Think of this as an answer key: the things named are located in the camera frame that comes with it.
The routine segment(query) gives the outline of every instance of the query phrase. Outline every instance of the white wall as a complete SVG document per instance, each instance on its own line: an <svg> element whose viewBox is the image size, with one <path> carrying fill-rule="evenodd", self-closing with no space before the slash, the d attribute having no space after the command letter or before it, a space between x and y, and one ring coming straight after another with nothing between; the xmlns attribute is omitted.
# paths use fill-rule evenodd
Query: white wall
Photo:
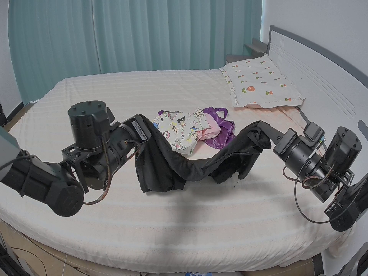
<svg viewBox="0 0 368 276"><path fill-rule="evenodd" d="M266 43L270 25L327 48L368 75L368 0L264 0L260 39ZM368 214L358 221L341 258L322 254L325 274L337 274L363 242L368 242Z"/></svg>
<svg viewBox="0 0 368 276"><path fill-rule="evenodd" d="M8 39L9 0L0 0L0 104L8 116L21 102Z"/></svg>

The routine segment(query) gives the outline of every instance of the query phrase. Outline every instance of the purple satin garment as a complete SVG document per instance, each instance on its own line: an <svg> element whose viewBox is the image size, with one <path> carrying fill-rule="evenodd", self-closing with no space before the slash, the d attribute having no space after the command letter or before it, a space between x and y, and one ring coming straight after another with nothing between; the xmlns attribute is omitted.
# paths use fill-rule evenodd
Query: purple satin garment
<svg viewBox="0 0 368 276"><path fill-rule="evenodd" d="M226 121L225 118L228 115L228 110L226 108L205 108L203 110L204 113L208 113L210 116L214 118L218 126L220 127L220 133L212 138L206 139L204 142L218 150L224 148L234 137L234 133L232 132L235 128L235 123L233 121ZM224 112L224 118L219 117L216 112Z"/></svg>

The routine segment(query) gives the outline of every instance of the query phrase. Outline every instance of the bed sheet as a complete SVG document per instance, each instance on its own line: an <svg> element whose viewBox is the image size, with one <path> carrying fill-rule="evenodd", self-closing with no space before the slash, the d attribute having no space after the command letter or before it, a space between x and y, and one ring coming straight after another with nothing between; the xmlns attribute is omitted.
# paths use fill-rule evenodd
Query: bed sheet
<svg viewBox="0 0 368 276"><path fill-rule="evenodd" d="M299 134L305 122L293 107L234 108L219 70L145 71L64 79L39 100L10 133L19 145L41 160L59 162L72 144L67 115L72 104L107 103L117 120L160 110L225 107L235 133L263 120ZM217 152L200 141L191 159ZM349 232L316 225L299 214L294 184L282 175L283 163L265 150L249 175L237 174L222 184L210 177L187 182L183 191L142 193L134 161L113 177L107 197L83 206L70 218L55 215L47 205L0 185L0 216L17 230L52 248L95 263L142 272L225 272L285 266L310 258L344 241ZM91 190L85 201L97 198ZM298 187L302 210L314 220L327 217L326 204Z"/></svg>

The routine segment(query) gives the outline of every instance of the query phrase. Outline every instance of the patterned pillow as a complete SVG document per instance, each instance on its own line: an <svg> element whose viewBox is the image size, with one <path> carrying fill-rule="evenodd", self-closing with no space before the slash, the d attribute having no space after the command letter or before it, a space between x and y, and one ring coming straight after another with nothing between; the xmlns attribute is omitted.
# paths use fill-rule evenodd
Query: patterned pillow
<svg viewBox="0 0 368 276"><path fill-rule="evenodd" d="M232 62L220 70L229 85L235 107L298 106L305 99L267 55Z"/></svg>

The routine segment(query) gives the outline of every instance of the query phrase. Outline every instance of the headboard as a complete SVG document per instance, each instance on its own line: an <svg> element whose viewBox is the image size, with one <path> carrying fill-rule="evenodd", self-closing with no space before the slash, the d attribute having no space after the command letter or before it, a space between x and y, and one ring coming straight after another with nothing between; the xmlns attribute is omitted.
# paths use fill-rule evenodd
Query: headboard
<svg viewBox="0 0 368 276"><path fill-rule="evenodd" d="M352 165L358 182L368 172L368 76L320 45L273 25L267 53L305 96L301 113L325 130L327 144L339 126L361 139L363 150Z"/></svg>

